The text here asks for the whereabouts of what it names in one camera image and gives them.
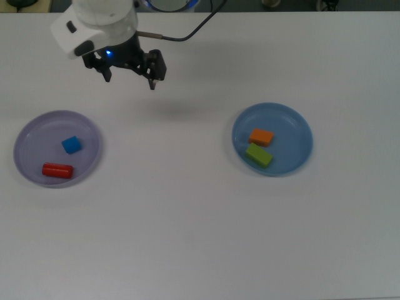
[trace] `table surface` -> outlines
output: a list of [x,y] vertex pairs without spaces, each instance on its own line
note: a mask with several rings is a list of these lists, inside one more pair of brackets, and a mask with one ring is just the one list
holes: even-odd
[[[400,13],[218,14],[160,49],[164,82],[70,61],[55,14],[0,15],[0,298],[308,300],[400,295]],[[183,36],[205,14],[140,14]],[[248,106],[292,107],[310,160],[264,177],[236,156]],[[57,109],[99,127],[96,170],[26,181],[13,145]]]

